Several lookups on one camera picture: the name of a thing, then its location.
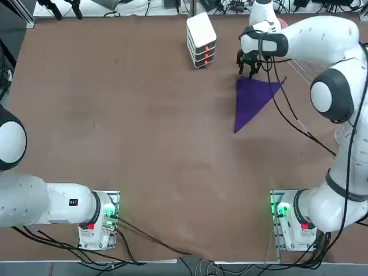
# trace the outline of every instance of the table surface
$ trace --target table surface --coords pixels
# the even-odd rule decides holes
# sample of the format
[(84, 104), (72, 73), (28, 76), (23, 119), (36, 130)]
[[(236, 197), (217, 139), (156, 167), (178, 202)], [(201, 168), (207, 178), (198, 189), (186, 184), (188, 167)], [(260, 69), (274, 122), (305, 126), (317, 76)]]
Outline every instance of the table surface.
[[(283, 16), (288, 23), (303, 17)], [(237, 37), (247, 20), (212, 18), (216, 54), (203, 70), (191, 63), (185, 20), (43, 20), (28, 30), (8, 106), (28, 132), (17, 170), (47, 182), (120, 190), (121, 217), (178, 249), (263, 262), (270, 189), (318, 186), (333, 160), (288, 126), (272, 102), (233, 134)], [(359, 27), (364, 40), (367, 26)], [(287, 76), (284, 88), (301, 121), (336, 149), (336, 125), (314, 111), (309, 84), (289, 63), (278, 71)], [(256, 77), (266, 80), (264, 72)], [(282, 94), (276, 99), (291, 118)], [(42, 229), (78, 242), (76, 225)], [(136, 259), (177, 256), (132, 232), (126, 236)], [(365, 236), (364, 227), (348, 227), (325, 261), (368, 263)], [(11, 229), (0, 229), (0, 243), (0, 260), (74, 259)], [(127, 258), (122, 243), (111, 254)], [(283, 253), (282, 261), (296, 257)], [(273, 239), (267, 260), (276, 260)]]

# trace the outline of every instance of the floor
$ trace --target floor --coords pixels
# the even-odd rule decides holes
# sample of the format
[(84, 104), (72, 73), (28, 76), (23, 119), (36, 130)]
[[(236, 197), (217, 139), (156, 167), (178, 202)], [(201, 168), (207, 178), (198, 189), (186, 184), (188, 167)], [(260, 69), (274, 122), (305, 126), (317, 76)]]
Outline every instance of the floor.
[[(36, 0), (23, 0), (24, 5), (28, 10), (33, 13)], [(15, 58), (18, 57), (21, 49), (22, 41), (25, 35), (25, 23), (18, 18), (15, 14), (7, 10), (0, 4), (0, 37), (7, 45), (10, 52)], [(195, 257), (186, 258), (187, 264), (191, 268), (191, 273), (194, 275), (195, 266), (198, 259)], [(225, 269), (231, 271), (240, 271), (244, 268), (244, 265), (233, 264), (224, 266)], [(203, 266), (203, 274), (205, 274), (206, 266)], [(259, 269), (253, 268), (247, 272), (247, 276), (256, 276), (260, 272)], [(363, 276), (367, 275), (368, 266), (366, 265), (338, 265), (338, 264), (325, 264), (318, 270), (301, 270), (290, 269), (285, 271), (267, 271), (263, 275), (296, 275), (298, 276)], [(1, 276), (18, 276), (18, 275), (38, 275), (38, 276), (87, 276), (96, 275), (97, 271), (92, 271), (88, 268), (82, 267), (77, 263), (0, 263), (0, 275)], [(177, 275), (177, 276), (190, 276), (187, 267), (178, 260), (177, 264), (147, 264), (145, 266), (125, 266), (112, 273), (105, 273), (108, 275)]]

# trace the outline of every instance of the green light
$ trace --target green light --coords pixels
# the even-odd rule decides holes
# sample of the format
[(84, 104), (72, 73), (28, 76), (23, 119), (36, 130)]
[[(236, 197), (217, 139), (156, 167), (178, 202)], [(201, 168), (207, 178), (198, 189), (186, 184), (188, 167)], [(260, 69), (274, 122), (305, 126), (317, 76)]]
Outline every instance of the green light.
[(290, 208), (290, 204), (287, 202), (280, 202), (277, 206), (277, 212), (281, 216), (285, 216), (288, 213), (288, 209)]

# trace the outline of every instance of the cable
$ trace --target cable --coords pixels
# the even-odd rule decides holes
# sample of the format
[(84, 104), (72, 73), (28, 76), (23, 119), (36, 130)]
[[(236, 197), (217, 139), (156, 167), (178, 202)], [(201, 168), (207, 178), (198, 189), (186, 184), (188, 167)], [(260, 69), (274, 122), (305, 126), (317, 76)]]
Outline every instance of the cable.
[(224, 8), (224, 2), (225, 2), (225, 0), (223, 0), (219, 5), (217, 5), (216, 10), (214, 11), (213, 15), (215, 15), (217, 13), (217, 11), (219, 10), (220, 7), (222, 7), (222, 9)]
[(189, 270), (190, 276), (193, 276), (193, 273), (191, 272), (190, 267), (187, 265), (187, 263), (186, 263), (186, 262), (184, 262), (183, 258), (182, 258), (182, 257), (180, 257), (179, 259), (182, 261), (182, 263), (183, 263), (183, 264), (186, 266), (186, 268)]
[[(241, 39), (241, 37), (243, 36), (243, 35), (246, 35), (247, 34), (247, 32), (243, 32), (243, 33), (241, 33), (240, 34), (240, 36), (238, 37), (238, 39), (240, 40)], [(266, 32), (264, 32), (263, 33), (263, 36), (259, 39), (259, 41), (258, 41), (258, 50), (259, 50), (259, 56), (260, 56), (260, 58), (263, 56), (263, 52), (262, 52), (262, 45), (263, 45), (263, 38), (264, 38), (264, 36), (266, 35)], [(320, 145), (320, 146), (322, 146), (325, 150), (327, 150), (329, 153), (331, 153), (332, 154), (332, 156), (333, 157), (335, 157), (336, 156), (336, 154), (331, 150), (331, 149), (329, 149), (328, 147), (326, 147), (323, 143), (321, 143), (317, 138), (315, 138), (307, 129), (306, 129), (306, 127), (303, 125), (303, 123), (297, 118), (297, 116), (295, 115), (295, 112), (292, 110), (292, 108), (291, 108), (291, 105), (290, 105), (290, 102), (289, 102), (289, 99), (288, 99), (288, 97), (287, 97), (287, 95), (286, 95), (286, 93), (285, 93), (285, 91), (284, 91), (284, 89), (283, 89), (283, 85), (282, 85), (282, 83), (281, 83), (281, 81), (280, 81), (280, 79), (279, 79), (279, 77), (278, 77), (278, 74), (277, 74), (277, 69), (276, 69), (276, 63), (282, 63), (282, 62), (286, 62), (286, 61), (289, 61), (288, 59), (286, 59), (286, 60), (280, 60), (280, 61), (275, 61), (275, 59), (274, 59), (274, 57), (269, 57), (269, 58), (271, 58), (271, 61), (272, 62), (269, 62), (269, 60), (267, 59), (267, 60), (265, 60), (265, 61), (262, 61), (261, 60), (261, 66), (262, 66), (262, 68), (263, 68), (263, 70), (265, 71), (265, 72), (267, 72), (267, 76), (268, 76), (268, 78), (269, 78), (269, 85), (270, 85), (270, 93), (271, 93), (271, 96), (272, 96), (272, 99), (273, 99), (273, 102), (274, 102), (274, 104), (275, 104), (275, 107), (277, 108), (277, 110), (278, 110), (278, 112), (280, 113), (280, 115), (283, 117), (283, 119), (291, 126), (291, 127), (293, 127), (296, 131), (298, 131), (298, 132), (300, 132), (301, 134), (303, 134), (305, 137), (307, 137), (307, 138), (310, 138), (312, 141), (314, 141), (315, 143), (317, 143), (318, 145)], [(264, 68), (264, 66), (263, 66), (263, 64), (264, 63), (266, 63), (267, 64), (267, 68)], [(272, 88), (271, 88), (271, 80), (270, 80), (270, 76), (269, 76), (269, 72), (271, 71), (271, 69), (272, 69), (272, 66), (274, 66), (275, 67), (275, 74), (276, 74), (276, 77), (277, 77), (277, 81), (278, 81), (278, 83), (280, 84), (280, 87), (281, 87), (281, 89), (282, 89), (282, 91), (283, 91), (283, 94), (284, 94), (284, 96), (285, 96), (285, 98), (286, 98), (286, 101), (288, 102), (288, 105), (289, 105), (289, 108), (291, 108), (291, 110), (292, 110), (292, 113), (293, 113), (293, 116), (294, 116), (294, 118), (297, 120), (297, 122), (301, 125), (301, 127), (304, 129), (304, 131), (302, 131), (301, 129), (299, 129), (298, 127), (296, 127), (292, 122), (290, 122), (290, 120), (288, 119), (288, 118), (286, 118), (286, 116), (282, 113), (282, 111), (281, 111), (281, 109), (279, 108), (279, 106), (278, 106), (278, 104), (277, 104), (277, 102), (276, 102), (276, 99), (275, 99), (275, 97), (274, 97), (274, 93), (272, 92)]]
[[(274, 59), (274, 57), (272, 57), (272, 61), (273, 61), (273, 63), (274, 63), (274, 71), (275, 71), (275, 75), (276, 75), (277, 82), (278, 82), (278, 83), (280, 84), (280, 86), (281, 86), (281, 91), (282, 91), (282, 93), (283, 93), (283, 95), (284, 95), (284, 97), (285, 97), (285, 99), (286, 99), (287, 105), (289, 106), (289, 109), (290, 109), (291, 113), (293, 114), (293, 116), (294, 116), (295, 120), (296, 120), (297, 122), (299, 122), (299, 124), (300, 124), (302, 127), (304, 127), (304, 125), (301, 123), (301, 121), (299, 120), (299, 118), (296, 116), (296, 114), (295, 114), (295, 112), (294, 112), (294, 110), (293, 110), (293, 108), (292, 108), (292, 106), (291, 106), (291, 104), (290, 104), (290, 102), (289, 102), (289, 99), (288, 99), (288, 97), (287, 97), (287, 95), (286, 95), (286, 92), (285, 92), (285, 90), (283, 89), (283, 85), (281, 84), (281, 82), (280, 82), (280, 78), (279, 78), (278, 73), (277, 73), (276, 63), (275, 63), (275, 59)], [(318, 145), (320, 145), (320, 146), (321, 146), (321, 147), (323, 147), (325, 150), (327, 150), (329, 153), (331, 153), (333, 157), (335, 157), (335, 156), (336, 156), (336, 153), (334, 153), (331, 149), (329, 149), (328, 147), (326, 147), (322, 142), (320, 142), (317, 138), (315, 138), (315, 137), (314, 137), (314, 135), (312, 135), (309, 131), (307, 131), (307, 129), (306, 129), (306, 134), (308, 134), (308, 135), (309, 135), (309, 138), (310, 138), (311, 140), (313, 140), (313, 141), (314, 141), (314, 142), (316, 142)]]
[(148, 1), (147, 10), (145, 10), (145, 14), (144, 14), (144, 16), (147, 16), (148, 11), (149, 11), (149, 9), (150, 9), (150, 4), (151, 4), (151, 1)]
[(325, 3), (322, 4), (322, 7), (316, 12), (319, 13), (324, 8)]
[(185, 9), (186, 9), (186, 12), (187, 12), (188, 14), (190, 14), (190, 13), (189, 13), (189, 10), (188, 10), (188, 7), (186, 6), (185, 0), (183, 0), (183, 3), (184, 3), (184, 6), (185, 6)]
[(114, 5), (113, 11), (110, 11), (110, 12), (108, 12), (108, 13), (105, 13), (105, 14), (103, 15), (103, 17), (107, 17), (107, 16), (109, 16), (110, 14), (112, 14), (112, 15), (113, 15), (112, 17), (119, 17), (119, 16), (120, 16), (120, 13), (119, 13), (118, 11), (115, 11), (115, 9), (116, 9), (117, 5), (119, 5), (121, 2), (122, 2), (122, 0), (117, 0), (117, 1), (116, 1), (116, 3), (115, 3), (115, 5)]
[(65, 16), (67, 16), (67, 14), (71, 11), (71, 9), (72, 9), (72, 7), (70, 7), (69, 11), (67, 11), (67, 12), (66, 12), (66, 14), (64, 14), (64, 15), (62, 16), (62, 18), (65, 18)]
[[(303, 263), (298, 263), (298, 262), (309, 252), (309, 250), (316, 243), (320, 244), (319, 242), (321, 241), (323, 236), (325, 236), (325, 243), (324, 243), (323, 248), (322, 248), (322, 252), (323, 252), (325, 250), (326, 244), (331, 239), (331, 233), (326, 233), (326, 235), (324, 233), (321, 233), (317, 237), (317, 239), (308, 247), (308, 249), (294, 263), (291, 263), (291, 264), (269, 264), (266, 267), (259, 267), (257, 265), (254, 265), (255, 267), (261, 269), (261, 272), (258, 274), (258, 276), (262, 275), (266, 270), (268, 270), (268, 271), (280, 271), (280, 270), (290, 269), (292, 267), (299, 267), (299, 268), (303, 268), (303, 269), (312, 269), (312, 270), (317, 269), (320, 266), (320, 263), (321, 263), (321, 261), (319, 260), (319, 257), (317, 257), (317, 259), (314, 259), (318, 249), (316, 249), (316, 251), (313, 253), (313, 256), (309, 260), (307, 260)], [(270, 266), (272, 266), (272, 265), (285, 266), (285, 267), (278, 268), (278, 269), (270, 269)]]
[(169, 245), (167, 245), (166, 243), (163, 243), (162, 241), (156, 239), (155, 237), (152, 237), (151, 235), (145, 233), (144, 231), (142, 231), (141, 229), (139, 229), (138, 227), (134, 226), (133, 224), (127, 222), (126, 220), (123, 220), (122, 218), (119, 218), (117, 216), (110, 216), (112, 219), (118, 219), (120, 220), (121, 222), (123, 222), (124, 224), (130, 226), (131, 228), (133, 228), (134, 230), (137, 230), (138, 232), (142, 233), (144, 236), (146, 236), (147, 238), (149, 238), (151, 241), (155, 242), (155, 243), (158, 243), (160, 244), (161, 246), (163, 247), (166, 247), (167, 249), (171, 250), (171, 251), (174, 251), (175, 253), (179, 253), (179, 254), (182, 254), (182, 255), (188, 255), (188, 256), (192, 256), (191, 253), (188, 253), (188, 252), (184, 252), (184, 251), (181, 251), (181, 250), (178, 250), (174, 247), (171, 247)]
[[(77, 247), (74, 247), (70, 244), (67, 244), (67, 243), (62, 243), (62, 242), (59, 242), (55, 239), (53, 239), (52, 237), (48, 236), (47, 234), (45, 234), (44, 232), (42, 231), (39, 231), (37, 230), (39, 233), (41, 233), (42, 235), (45, 235), (48, 239), (45, 239), (45, 238), (42, 238), (40, 236), (37, 236), (36, 234), (34, 233), (31, 233), (31, 231), (27, 228), (27, 227), (24, 227), (24, 229), (29, 233), (26, 234), (24, 233), (23, 231), (21, 231), (19, 228), (17, 227), (12, 227), (14, 230), (16, 230), (17, 232), (19, 232), (20, 234), (22, 234), (23, 236), (31, 239), (31, 240), (34, 240), (36, 242), (39, 242), (39, 243), (42, 243), (42, 244), (46, 244), (48, 246), (51, 246), (51, 247), (55, 247), (55, 248), (61, 248), (61, 249), (66, 249), (68, 250), (69, 252), (73, 253), (78, 259), (80, 259), (82, 261), (82, 263), (78, 263), (79, 265), (82, 265), (82, 266), (85, 266), (85, 267), (88, 267), (92, 270), (97, 270), (99, 271), (99, 273), (97, 275), (101, 275), (102, 273), (104, 272), (107, 272), (107, 271), (112, 271), (112, 270), (115, 270), (115, 269), (119, 269), (120, 267), (122, 266), (125, 266), (127, 264), (132, 264), (130, 262), (126, 262), (124, 260), (120, 260), (118, 258), (115, 258), (115, 257), (111, 257), (111, 256), (107, 256), (105, 254), (100, 254), (99, 252), (96, 252), (96, 251), (91, 251), (91, 250), (84, 250), (82, 248), (77, 248)], [(90, 262), (86, 262), (81, 256), (79, 256), (78, 254), (76, 254), (75, 252), (73, 252), (72, 250), (77, 250), (78, 252), (82, 253), (88, 260), (90, 260)], [(94, 261), (92, 261), (86, 254), (85, 252), (89, 252), (91, 254), (96, 254), (96, 255), (100, 255), (100, 256), (104, 256), (104, 257), (107, 257), (107, 258), (110, 258), (110, 259), (114, 259), (114, 260), (118, 260), (119, 263), (114, 266), (114, 264), (112, 266), (109, 266), (107, 268), (104, 268), (104, 269), (99, 269), (99, 268), (96, 268), (96, 267), (91, 267), (87, 264), (94, 264), (94, 265), (97, 265), (97, 266), (106, 266), (108, 265), (108, 263), (105, 263), (105, 264), (100, 264), (100, 263), (96, 263)]]
[(368, 224), (366, 224), (366, 223), (356, 222), (356, 224), (359, 224), (359, 225), (362, 225), (362, 226), (368, 226)]
[[(35, 242), (38, 242), (38, 243), (42, 243), (42, 244), (45, 244), (45, 245), (48, 245), (48, 246), (52, 246), (52, 247), (55, 247), (55, 248), (61, 248), (61, 249), (65, 249), (65, 246), (60, 246), (58, 244), (55, 244), (55, 242), (52, 242), (52, 241), (44, 241), (42, 239), (39, 239), (39, 238), (35, 238), (27, 233), (24, 233), (22, 230), (20, 230), (19, 228), (17, 227), (12, 227), (15, 231), (17, 231), (18, 233), (20, 233), (22, 236), (25, 236), (27, 237), (28, 239), (30, 240), (33, 240)], [(109, 255), (105, 255), (105, 254), (102, 254), (98, 251), (93, 251), (93, 250), (87, 250), (87, 249), (84, 249), (84, 248), (79, 248), (79, 247), (74, 247), (74, 246), (70, 246), (69, 247), (70, 249), (72, 250), (78, 250), (78, 251), (83, 251), (83, 252), (89, 252), (91, 254), (95, 254), (95, 255), (98, 255), (98, 256), (101, 256), (101, 257), (105, 257), (105, 258), (108, 258), (108, 259), (112, 259), (112, 260), (117, 260), (119, 262), (122, 262), (122, 263), (129, 263), (125, 260), (122, 260), (122, 259), (119, 259), (119, 258), (115, 258), (113, 256), (109, 256)]]
[(45, 233), (44, 233), (44, 232), (42, 232), (42, 231), (37, 230), (37, 232), (39, 232), (40, 234), (42, 234), (42, 235), (44, 235), (45, 237), (47, 237), (47, 239), (42, 238), (42, 237), (37, 236), (36, 234), (32, 233), (32, 232), (31, 232), (31, 231), (30, 231), (26, 226), (23, 226), (23, 229), (24, 229), (24, 230), (26, 230), (28, 234), (30, 234), (31, 236), (33, 236), (33, 237), (34, 237), (34, 238), (36, 238), (36, 239), (44, 240), (44, 241), (46, 241), (46, 242), (47, 242), (47, 241), (49, 241), (49, 242), (54, 242), (54, 243), (56, 243), (56, 244), (58, 244), (58, 245), (60, 245), (60, 246), (63, 246), (63, 247), (64, 247), (64, 249), (68, 250), (70, 253), (72, 253), (72, 254), (73, 254), (73, 255), (75, 255), (78, 259), (80, 259), (81, 261), (83, 261), (83, 262), (85, 262), (85, 263), (94, 264), (94, 265), (96, 265), (96, 266), (106, 266), (106, 265), (107, 265), (107, 263), (105, 263), (105, 264), (96, 263), (96, 262), (94, 262), (93, 260), (91, 260), (91, 259), (88, 257), (88, 255), (87, 255), (87, 254), (85, 254), (83, 251), (79, 251), (79, 250), (77, 250), (77, 251), (79, 251), (81, 254), (83, 254), (83, 255), (84, 255), (84, 256), (89, 260), (89, 262), (88, 262), (88, 261), (85, 261), (82, 257), (80, 257), (78, 254), (76, 254), (75, 252), (73, 252), (73, 251), (72, 251), (72, 249), (70, 249), (71, 247), (73, 247), (72, 245), (70, 245), (70, 244), (68, 244), (68, 243), (62, 243), (62, 242), (59, 242), (59, 241), (57, 241), (57, 240), (53, 239), (52, 237), (48, 236), (47, 234), (45, 234)]
[(131, 249), (129, 248), (128, 246), (128, 242), (126, 241), (127, 239), (125, 238), (124, 234), (118, 229), (118, 228), (115, 228), (115, 231), (120, 235), (120, 237), (122, 238), (124, 244), (125, 244), (125, 247), (126, 247), (126, 251), (128, 252), (128, 255), (129, 255), (129, 258), (131, 259), (131, 261), (135, 264), (135, 265), (138, 265), (138, 266), (141, 266), (141, 265), (145, 265), (145, 263), (138, 263), (136, 261), (136, 259), (133, 257), (132, 255), (132, 252), (131, 252)]

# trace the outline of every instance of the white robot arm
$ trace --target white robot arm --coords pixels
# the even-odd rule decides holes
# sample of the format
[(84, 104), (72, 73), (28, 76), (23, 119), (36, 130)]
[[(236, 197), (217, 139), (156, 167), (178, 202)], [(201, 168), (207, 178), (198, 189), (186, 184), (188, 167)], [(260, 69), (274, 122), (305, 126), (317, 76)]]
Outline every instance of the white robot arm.
[[(352, 21), (318, 16), (281, 29), (278, 19), (272, 15), (272, 5), (271, 0), (255, 1), (250, 25), (239, 37), (242, 60), (255, 60), (254, 57), (261, 54), (325, 65), (327, 69), (310, 86), (310, 100), (323, 117), (344, 124), (338, 155), (321, 186), (287, 191), (277, 209), (286, 248), (304, 251), (314, 242), (316, 229), (332, 232), (342, 226), (348, 147), (367, 78), (367, 59), (359, 44), (358, 27)], [(344, 226), (368, 212), (367, 104), (365, 100), (351, 151)]]
[(0, 227), (79, 224), (79, 246), (107, 250), (116, 246), (114, 226), (118, 192), (91, 191), (75, 183), (45, 183), (9, 171), (27, 146), (21, 121), (0, 105)]

